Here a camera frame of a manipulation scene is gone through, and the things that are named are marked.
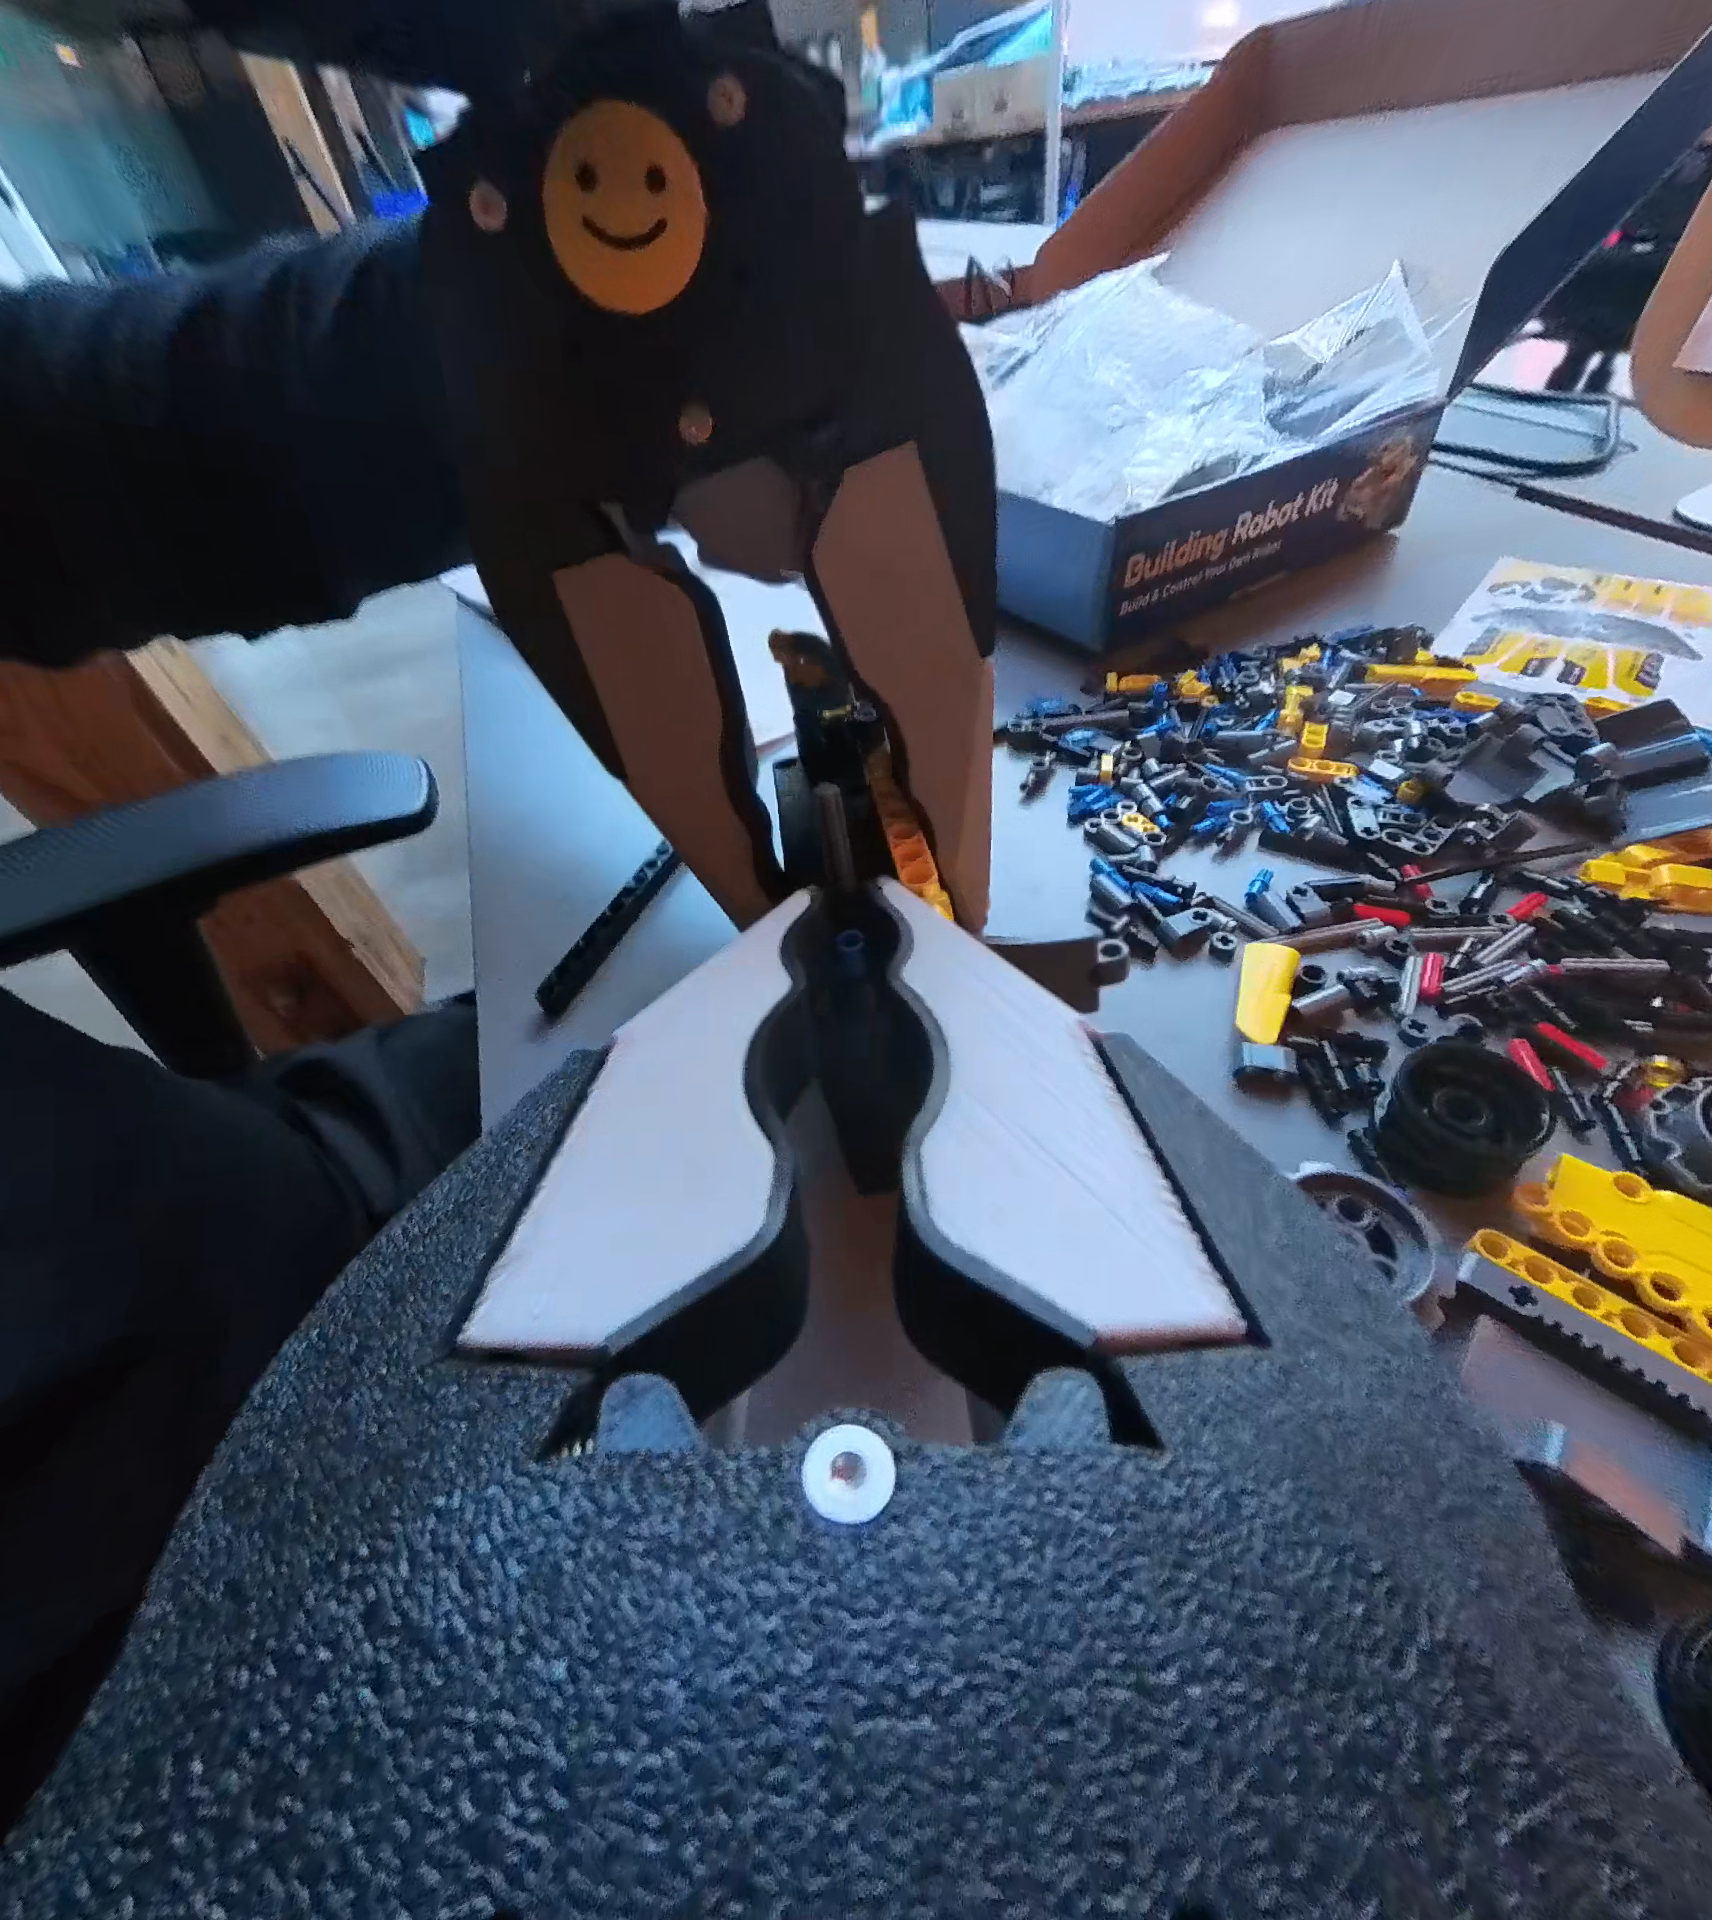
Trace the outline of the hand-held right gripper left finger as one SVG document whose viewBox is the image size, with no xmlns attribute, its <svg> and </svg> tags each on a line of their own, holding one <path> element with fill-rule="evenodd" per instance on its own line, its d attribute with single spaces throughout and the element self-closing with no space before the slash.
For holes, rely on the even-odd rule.
<svg viewBox="0 0 1712 1920">
<path fill-rule="evenodd" d="M 794 996 L 785 947 L 810 905 L 785 899 L 619 1027 L 459 1349 L 608 1357 L 777 1237 L 794 1174 L 755 1105 L 750 1055 Z"/>
</svg>

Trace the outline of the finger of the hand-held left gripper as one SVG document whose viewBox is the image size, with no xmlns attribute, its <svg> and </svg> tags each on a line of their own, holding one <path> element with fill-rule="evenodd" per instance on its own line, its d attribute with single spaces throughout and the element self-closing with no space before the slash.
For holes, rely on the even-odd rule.
<svg viewBox="0 0 1712 1920">
<path fill-rule="evenodd" d="M 893 792 L 954 919 L 988 924 L 995 675 L 913 439 L 835 481 L 812 534 L 812 594 L 882 722 Z"/>
<path fill-rule="evenodd" d="M 604 551 L 554 571 L 629 796 L 735 926 L 790 889 L 716 595 L 685 566 Z"/>
</svg>

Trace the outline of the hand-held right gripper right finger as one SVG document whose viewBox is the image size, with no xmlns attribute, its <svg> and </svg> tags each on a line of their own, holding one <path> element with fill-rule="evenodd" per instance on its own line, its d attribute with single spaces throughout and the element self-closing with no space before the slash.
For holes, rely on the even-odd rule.
<svg viewBox="0 0 1712 1920">
<path fill-rule="evenodd" d="M 873 896 L 928 1050 L 902 1157 L 921 1244 L 1103 1356 L 1244 1344 L 1248 1318 L 1088 1020 L 898 879 Z"/>
</svg>

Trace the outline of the yellow toy brick vehicle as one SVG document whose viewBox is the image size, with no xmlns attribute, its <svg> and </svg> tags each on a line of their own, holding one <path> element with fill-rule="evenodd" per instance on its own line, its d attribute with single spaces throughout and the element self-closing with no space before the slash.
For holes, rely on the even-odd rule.
<svg viewBox="0 0 1712 1920">
<path fill-rule="evenodd" d="M 942 917 L 953 916 L 917 817 L 893 789 L 885 722 L 844 674 L 832 643 L 809 631 L 772 629 L 771 655 L 794 722 L 790 755 L 772 766 L 781 863 L 812 899 L 798 949 L 816 1077 L 854 1185 L 879 1194 L 898 1183 L 911 1124 L 930 1087 L 934 1053 L 893 990 L 902 946 L 898 924 L 873 885 L 898 881 Z M 814 787 L 844 792 L 860 872 L 853 897 L 825 893 Z"/>
</svg>

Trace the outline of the long black holed beam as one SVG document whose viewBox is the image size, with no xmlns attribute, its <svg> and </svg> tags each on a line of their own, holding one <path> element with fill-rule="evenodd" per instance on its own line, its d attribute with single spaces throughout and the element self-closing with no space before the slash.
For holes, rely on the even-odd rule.
<svg viewBox="0 0 1712 1920">
<path fill-rule="evenodd" d="M 535 1004 L 544 1020 L 557 1023 L 565 1018 L 680 867 L 674 846 L 658 839 L 537 985 Z"/>
</svg>

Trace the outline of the grey desk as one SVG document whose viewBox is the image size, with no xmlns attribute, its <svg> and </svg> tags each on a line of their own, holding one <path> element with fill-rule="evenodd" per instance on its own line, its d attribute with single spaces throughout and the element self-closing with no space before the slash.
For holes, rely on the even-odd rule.
<svg viewBox="0 0 1712 1920">
<path fill-rule="evenodd" d="M 1423 480 L 1401 531 L 1187 619 L 1166 658 L 1177 659 L 1182 643 L 1226 652 L 1370 619 L 1417 621 L 1441 631 L 1499 557 L 1712 586 L 1712 531 L 1666 509 L 1673 496 L 1695 497 L 1712 484 L 1712 454 L 1660 442 L 1654 428 L 1638 421 L 1632 439 L 1640 446 L 1632 446 L 1614 472 L 1587 481 L 1510 484 L 1438 465 Z M 463 571 L 449 580 L 463 601 L 456 643 L 473 947 L 482 1006 L 485 1115 L 495 1120 L 570 1047 L 598 1043 L 620 1020 L 711 958 L 730 928 L 692 877 L 674 877 L 553 1032 L 535 999 L 539 973 L 562 956 L 593 911 L 603 910 L 604 896 L 648 851 L 654 827 L 519 662 L 482 610 L 474 576 Z M 1015 621 L 1001 639 L 996 663 L 999 692 L 1013 708 L 1034 692 L 1066 692 L 1075 668 L 1091 662 Z M 1015 772 L 999 776 L 992 928 L 1025 940 L 1056 937 L 1071 928 L 1075 879 L 1062 801 L 1049 801 L 1043 817 L 1043 799 L 1015 799 L 1016 778 Z M 1271 1113 L 1273 1096 L 1233 1091 L 1228 1053 L 1221 1060 L 1207 1045 L 1205 1014 L 1228 1018 L 1230 988 L 1218 982 L 1226 973 L 1228 967 L 1207 959 L 1139 967 L 1133 985 L 1107 993 L 1104 1021 L 1147 1043 L 1279 1167 L 1294 1166 L 1298 1147 L 1317 1157 L 1313 1140 L 1320 1124 L 1300 1105 L 1303 1096 L 1300 1112 L 1292 1107 L 1296 1115 L 1284 1113 L 1281 1096 Z M 1659 1730 L 1657 1642 L 1645 1627 L 1630 1626 L 1623 1633 L 1609 1627 L 1605 1638 L 1597 1669 L 1617 1676 L 1636 1724 L 1659 1741 L 1662 1761 L 1680 1768 L 1669 1735 Z"/>
</svg>

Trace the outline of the yellow curved panel piece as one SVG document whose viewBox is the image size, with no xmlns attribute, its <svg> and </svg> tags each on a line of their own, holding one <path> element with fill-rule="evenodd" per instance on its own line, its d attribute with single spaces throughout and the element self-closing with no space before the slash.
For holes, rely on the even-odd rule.
<svg viewBox="0 0 1712 1920">
<path fill-rule="evenodd" d="M 1243 947 L 1235 993 L 1235 1032 L 1244 1043 L 1275 1045 L 1294 1006 L 1300 949 L 1284 940 L 1254 940 Z"/>
</svg>

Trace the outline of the dark blue cardboard kit box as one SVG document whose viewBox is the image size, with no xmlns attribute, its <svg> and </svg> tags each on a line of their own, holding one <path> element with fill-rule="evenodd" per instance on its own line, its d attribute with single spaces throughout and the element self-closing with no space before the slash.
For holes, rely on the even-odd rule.
<svg viewBox="0 0 1712 1920">
<path fill-rule="evenodd" d="M 1466 307 L 1444 313 L 1403 270 L 1444 322 L 1444 390 L 1334 444 L 1108 523 L 999 489 L 1001 610 L 1108 653 L 1392 531 L 1412 508 L 1444 407 L 1590 254 L 1505 337 Z"/>
</svg>

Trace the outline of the clear plastic bags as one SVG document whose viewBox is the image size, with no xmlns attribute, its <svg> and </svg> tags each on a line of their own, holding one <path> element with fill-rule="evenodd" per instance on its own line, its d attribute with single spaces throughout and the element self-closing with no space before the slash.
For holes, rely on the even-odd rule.
<svg viewBox="0 0 1712 1920">
<path fill-rule="evenodd" d="M 1119 521 L 1441 398 L 1447 323 L 1401 261 L 1267 335 L 1165 254 L 964 325 L 999 487 Z"/>
</svg>

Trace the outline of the pile of small brick parts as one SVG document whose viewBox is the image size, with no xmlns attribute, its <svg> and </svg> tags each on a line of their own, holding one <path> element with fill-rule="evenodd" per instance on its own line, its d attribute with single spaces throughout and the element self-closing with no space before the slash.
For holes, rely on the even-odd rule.
<svg viewBox="0 0 1712 1920">
<path fill-rule="evenodd" d="M 1556 1138 L 1649 1166 L 1640 1115 L 1712 1079 L 1712 725 L 1485 682 L 1424 628 L 1300 633 L 1030 692 L 996 718 L 1018 803 L 1061 799 L 1087 917 L 1135 967 L 1228 967 L 1205 1045 L 1374 1166 L 1417 1047 L 1478 1043 Z M 1300 949 L 1273 1045 L 1243 947 Z"/>
</svg>

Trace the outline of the yellow and grey brick assembly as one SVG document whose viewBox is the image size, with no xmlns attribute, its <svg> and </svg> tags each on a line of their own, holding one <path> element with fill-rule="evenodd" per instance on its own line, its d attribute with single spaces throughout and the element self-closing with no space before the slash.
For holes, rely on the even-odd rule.
<svg viewBox="0 0 1712 1920">
<path fill-rule="evenodd" d="M 1463 1383 L 1542 1488 L 1712 1568 L 1712 1209 L 1575 1155 L 1514 1205 L 1444 1285 Z"/>
</svg>

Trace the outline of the yellow and grey sticker sheet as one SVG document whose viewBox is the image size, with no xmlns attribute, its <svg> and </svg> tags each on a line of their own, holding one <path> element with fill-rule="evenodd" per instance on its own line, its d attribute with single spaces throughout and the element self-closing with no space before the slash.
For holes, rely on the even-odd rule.
<svg viewBox="0 0 1712 1920">
<path fill-rule="evenodd" d="M 1434 638 L 1508 690 L 1613 708 L 1670 701 L 1712 725 L 1712 587 L 1506 557 Z"/>
</svg>

